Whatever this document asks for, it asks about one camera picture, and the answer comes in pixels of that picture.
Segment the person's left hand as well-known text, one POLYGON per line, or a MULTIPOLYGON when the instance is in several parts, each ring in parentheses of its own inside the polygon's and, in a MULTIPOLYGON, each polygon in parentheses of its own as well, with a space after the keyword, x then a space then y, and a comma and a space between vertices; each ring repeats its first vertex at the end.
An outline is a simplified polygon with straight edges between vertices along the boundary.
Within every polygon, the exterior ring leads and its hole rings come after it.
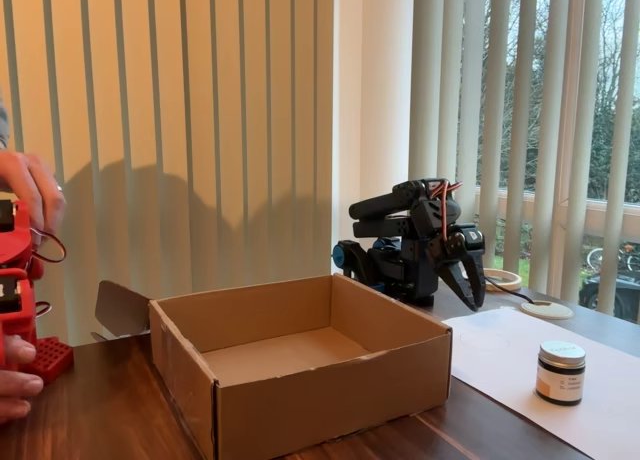
POLYGON ((56 234, 64 217, 66 200, 46 164, 37 156, 10 150, 1 151, 1 191, 23 201, 31 224, 56 234))

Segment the person's right hand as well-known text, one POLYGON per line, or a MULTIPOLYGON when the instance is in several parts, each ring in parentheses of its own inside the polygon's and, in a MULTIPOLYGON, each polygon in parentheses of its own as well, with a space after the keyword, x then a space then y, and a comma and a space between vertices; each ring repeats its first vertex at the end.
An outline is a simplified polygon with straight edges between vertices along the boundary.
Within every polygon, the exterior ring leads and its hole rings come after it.
MULTIPOLYGON (((19 336, 5 336, 4 352, 8 362, 30 364, 36 358, 36 348, 19 336)), ((1 424, 26 417, 31 404, 29 399, 40 394, 43 380, 33 374, 1 369, 1 424)))

